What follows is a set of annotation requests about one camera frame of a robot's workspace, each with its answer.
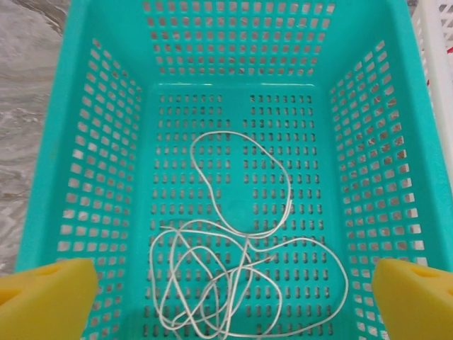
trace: teal plastic basket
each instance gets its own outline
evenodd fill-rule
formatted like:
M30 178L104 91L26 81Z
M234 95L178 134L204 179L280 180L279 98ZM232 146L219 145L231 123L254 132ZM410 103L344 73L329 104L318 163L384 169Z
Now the teal plastic basket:
M83 339L174 337L150 299L149 245L159 225L217 220L188 154L211 130L245 132L287 168L294 205L276 236L314 237L345 264L346 305L303 338L387 339L370 284L380 258L453 269L452 195L404 0L74 0L17 270L93 259ZM232 225L281 218L285 183L265 155L224 135L198 146ZM193 242L224 263L240 256L224 240ZM156 257L161 289L169 245ZM325 318L344 287L322 249L278 253L259 267L285 298L273 334ZM188 301L206 279L185 264ZM231 330L262 332L276 299L254 282ZM176 294L167 305L181 311Z

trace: yellow sponge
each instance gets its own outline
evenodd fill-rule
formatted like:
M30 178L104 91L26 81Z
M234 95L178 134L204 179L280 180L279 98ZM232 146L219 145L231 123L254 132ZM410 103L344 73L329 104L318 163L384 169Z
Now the yellow sponge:
M0 278L0 337L80 339L96 288L96 272L87 259Z
M391 340L453 339L453 274L383 259L373 292Z

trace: gray marble surface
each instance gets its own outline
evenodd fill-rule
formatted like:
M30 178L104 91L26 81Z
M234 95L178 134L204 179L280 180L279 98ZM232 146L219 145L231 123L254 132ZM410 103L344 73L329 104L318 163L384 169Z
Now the gray marble surface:
M69 2L0 0L0 276L16 262Z

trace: white plastic crate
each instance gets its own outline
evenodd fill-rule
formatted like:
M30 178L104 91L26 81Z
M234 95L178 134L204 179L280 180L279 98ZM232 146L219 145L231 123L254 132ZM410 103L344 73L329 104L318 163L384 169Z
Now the white plastic crate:
M453 0L420 0L413 25L453 191Z

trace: white cord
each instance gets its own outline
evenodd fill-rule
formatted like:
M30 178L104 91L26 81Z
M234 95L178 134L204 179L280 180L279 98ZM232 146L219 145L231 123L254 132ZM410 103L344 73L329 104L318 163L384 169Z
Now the white cord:
M219 135L219 134L228 134L228 135L236 135L239 137L244 138L245 140L248 140L252 142L254 145L256 145L264 154L266 154L273 162L275 162L278 167L282 169L283 174L285 175L286 182L287 182L287 199L286 199L286 204L285 204L285 210L282 215L282 219L276 224L275 227L273 227L270 230L266 230L264 232L254 232L254 233L247 233L247 232L240 232L233 226L231 226L222 213L220 212L217 202L215 200L215 195L214 191L211 187L210 182L207 180L206 176L203 174L201 171L200 167L197 165L197 161L194 156L194 150L195 150L195 145L204 137L209 136L209 135ZM220 130L220 131L211 131L211 132L206 132L202 134L201 136L197 137L191 144L190 146L190 160L195 167L195 170L199 173L201 176L202 180L205 182L207 189L210 193L210 198L212 201L212 205L219 216L219 219L222 221L223 225L209 221L209 220L203 220L203 219L198 219L198 220L191 220L189 222L184 223L181 227L175 228L175 227L167 227L163 226L161 227L164 229L162 233L160 233L156 239L151 243L150 250L149 250L149 278L151 280L151 289L152 289L152 299L154 306L156 308L157 314L159 316L159 321L162 324L163 327L165 327L167 330L172 331L178 339L182 339L181 336L178 334L178 330L182 329L188 324L191 324L193 329L195 330L195 333L201 338L201 339L213 339L217 336L219 336L221 339L226 339L228 336L236 336L236 337L241 337L241 338L249 338L249 337L256 337L257 339L265 339L265 338L275 338L275 337L284 337L284 336L291 336L295 334L300 334L302 332L308 331L309 329L313 329L314 327L320 326L322 324L325 324L326 322L329 322L332 320L343 308L346 299L348 297L348 291L349 291L349 279L348 275L346 273L346 270L344 269L340 259L336 256L336 254L330 250L327 246L324 244L314 240L310 239L308 237L296 237L291 240L287 240L281 244L277 244L275 246L271 246L265 249L257 249L255 248L251 243L251 239L264 239L266 237L269 237L273 235L279 228L286 222L287 218L289 217L289 213L291 210L291 205L292 205L292 200L291 200L291 193L292 193L292 187L289 179L289 175L284 168L284 166L274 158L273 155L271 155L263 146L258 144L255 140L251 139L249 136L244 135L239 132L234 132L234 131L225 131L225 130ZM202 223L205 225L211 225L219 230L225 231L227 234L231 234L234 237L238 237L240 239L245 240L245 244L242 246L236 239L233 237L230 237L227 234L221 234L218 232L211 232L211 231L204 231L204 230L193 230L193 229L186 229L189 226L195 224L195 223ZM154 272L154 259L153 259L153 253L154 253L154 247L156 246L157 242L164 237L167 234L174 234L174 239L173 243L171 245L171 250L169 252L169 273L170 277L168 279L165 291L161 297L161 301L159 302L157 300L156 296L156 276ZM232 269L227 269L225 265L220 261L220 259L215 255L215 253L207 246L191 246L189 242L186 240L184 237L184 234L202 234L202 235L207 235L207 236L214 236L214 237L221 237L224 239L227 239L230 241L233 245L237 246L241 252L241 260L239 262L239 265L232 268ZM187 251L183 253L183 255L178 259L176 264L174 263L174 255L176 251L176 245L177 243L182 242L182 244L187 248ZM278 322L278 318L280 316L280 313L282 311L282 306L283 306L283 299L282 299L282 291L278 287L277 283L270 278L269 276L265 275L264 273L261 273L258 269L254 268L258 264L262 264L265 262L272 261L275 255L268 256L264 259L261 259L259 261L252 262L250 255L248 255L248 250L251 249L252 251L256 253L268 253L271 251L274 251L280 247L283 247L287 244L295 243L298 241L305 241L305 242L311 242L317 246L320 246L324 250L326 250L336 261L338 264L338 267L341 270L341 273L343 274L343 278L345 280L345 289L343 293L343 297L341 299L341 302L335 312L328 316L327 318L321 320L320 322L317 322L315 324L311 324L310 326L307 326L302 329L298 329L296 331L291 331L289 333L284 333L284 334L269 334L274 326ZM209 253L212 258L215 260L215 262L219 265L221 268L221 273L218 275L214 275L213 272L203 263L202 259L200 258L199 254L195 251L206 251ZM206 272L207 276L209 277L209 281L207 282L206 286L203 288L203 291L200 295L199 302L194 308L190 308L190 306L187 303L187 300L185 299L185 296L183 294L183 291L181 289L181 286L178 282L177 278L177 272L179 271L179 267L185 260L187 256L191 255L203 268L203 270ZM248 280L246 282L246 286L243 289L242 294L239 296L239 298L236 298L236 291L238 289L239 281L241 274L243 272L249 272L250 275L248 277ZM278 305L277 305L277 312L275 314L273 322L270 324L270 326L261 334L241 334L241 333L233 333L230 331L231 327L231 319L236 313L236 311L240 308L241 303L243 299L246 296L246 293L248 289L250 288L254 276L260 276L267 280L277 291L277 296L278 296ZM226 280L226 299L224 303L221 305L219 301L219 288L218 288L218 281L220 280ZM164 308L165 308L165 303L168 300L168 295L171 291L171 288L174 288L176 290L176 293L178 294L178 298L181 301L184 310L176 315L172 320L168 319L167 317L164 316ZM210 314L210 315L205 315L205 301L208 298L210 292L213 291L214 298L215 298L215 305L216 305L216 310ZM196 318L195 314L199 313L200 317ZM210 320L215 318L215 324L213 324ZM210 327L214 332L210 335L205 335L204 332L200 329L199 324L205 324L208 327Z

